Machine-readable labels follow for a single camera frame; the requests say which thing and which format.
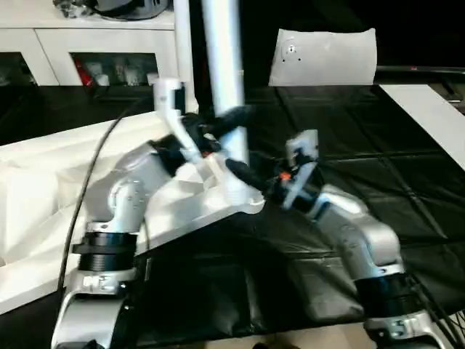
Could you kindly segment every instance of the robotic arm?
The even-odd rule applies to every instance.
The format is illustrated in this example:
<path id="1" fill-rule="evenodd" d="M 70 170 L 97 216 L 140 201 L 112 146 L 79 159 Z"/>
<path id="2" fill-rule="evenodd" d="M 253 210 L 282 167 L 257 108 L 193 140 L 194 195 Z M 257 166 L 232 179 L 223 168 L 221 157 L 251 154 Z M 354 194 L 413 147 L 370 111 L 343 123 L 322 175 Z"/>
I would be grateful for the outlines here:
<path id="1" fill-rule="evenodd" d="M 396 233 L 376 220 L 357 197 L 332 185 L 320 190 L 306 182 L 318 158 L 317 132 L 307 130 L 287 142 L 287 164 L 266 181 L 231 159 L 227 167 L 283 208 L 303 212 L 339 250 L 355 282 L 368 336 L 379 348 L 440 348 L 432 321 L 412 290 Z"/>
<path id="2" fill-rule="evenodd" d="M 248 109 L 233 109 L 209 124 L 197 115 L 181 118 L 182 104 L 176 99 L 182 96 L 179 90 L 181 84 L 171 79 L 159 81 L 155 87 L 156 110 L 172 133 L 124 155 L 87 191 L 86 231 L 81 243 L 72 248 L 80 258 L 61 305 L 52 349 L 82 349 L 91 343 L 95 348 L 123 348 L 131 340 L 132 285 L 138 279 L 134 254 L 150 198 L 183 164 L 203 161 L 202 153 L 218 151 L 217 137 L 233 129 Z"/>

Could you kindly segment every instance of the glass cabinet door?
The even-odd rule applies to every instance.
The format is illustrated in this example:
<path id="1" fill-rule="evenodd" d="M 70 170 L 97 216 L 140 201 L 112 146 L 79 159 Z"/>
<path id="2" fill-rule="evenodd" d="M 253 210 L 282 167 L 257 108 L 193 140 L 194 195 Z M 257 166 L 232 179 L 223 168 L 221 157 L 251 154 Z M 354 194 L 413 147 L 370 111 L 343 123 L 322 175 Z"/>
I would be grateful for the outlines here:
<path id="1" fill-rule="evenodd" d="M 35 84 L 31 70 L 20 52 L 0 52 L 0 87 Z"/>
<path id="2" fill-rule="evenodd" d="M 158 77 L 156 56 L 150 53 L 70 53 L 84 86 L 147 86 Z"/>

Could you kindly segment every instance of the silver robotic arm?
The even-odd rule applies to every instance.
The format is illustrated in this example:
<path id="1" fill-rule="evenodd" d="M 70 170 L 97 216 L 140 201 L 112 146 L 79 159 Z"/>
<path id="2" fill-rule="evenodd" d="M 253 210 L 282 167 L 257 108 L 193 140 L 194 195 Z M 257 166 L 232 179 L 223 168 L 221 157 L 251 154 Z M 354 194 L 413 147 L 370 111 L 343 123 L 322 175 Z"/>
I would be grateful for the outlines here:
<path id="1" fill-rule="evenodd" d="M 330 238 L 357 287 L 365 330 L 379 348 L 445 349 L 412 290 L 396 233 L 373 217 L 357 197 L 332 185 L 319 190 L 307 186 L 317 164 L 317 144 L 315 130 L 289 140 L 287 162 L 268 181 L 238 161 L 228 159 L 226 165 L 284 209 L 292 207 L 305 213 Z"/>
<path id="2" fill-rule="evenodd" d="M 89 188 L 87 231 L 137 233 L 149 199 L 171 175 L 150 143 L 127 153 L 106 177 Z"/>

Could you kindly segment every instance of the white table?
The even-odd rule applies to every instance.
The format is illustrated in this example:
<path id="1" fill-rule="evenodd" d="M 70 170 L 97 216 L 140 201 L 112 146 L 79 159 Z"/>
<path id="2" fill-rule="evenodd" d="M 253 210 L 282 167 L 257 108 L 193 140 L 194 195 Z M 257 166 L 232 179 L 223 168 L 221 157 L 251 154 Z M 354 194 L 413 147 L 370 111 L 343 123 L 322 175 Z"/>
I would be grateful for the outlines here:
<path id="1" fill-rule="evenodd" d="M 381 85 L 465 171 L 465 116 L 428 85 Z"/>

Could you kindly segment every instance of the black tablecloth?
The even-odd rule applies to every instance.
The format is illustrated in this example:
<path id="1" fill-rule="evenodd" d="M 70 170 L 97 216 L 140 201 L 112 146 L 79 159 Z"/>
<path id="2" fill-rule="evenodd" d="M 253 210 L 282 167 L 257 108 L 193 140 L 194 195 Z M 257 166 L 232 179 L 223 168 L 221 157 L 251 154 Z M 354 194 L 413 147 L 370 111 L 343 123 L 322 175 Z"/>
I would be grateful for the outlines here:
<path id="1" fill-rule="evenodd" d="M 144 89 L 0 91 L 0 143 L 114 119 Z M 465 172 L 378 87 L 266 88 L 249 146 L 283 156 L 285 141 L 317 129 L 314 184 L 362 198 L 402 243 L 407 268 L 448 312 L 465 306 Z M 137 112 L 148 111 L 151 101 Z M 298 212 L 267 203 L 153 252 L 141 347 L 361 321 L 357 293 L 330 239 Z M 0 316 L 0 348 L 48 348 L 55 294 Z"/>

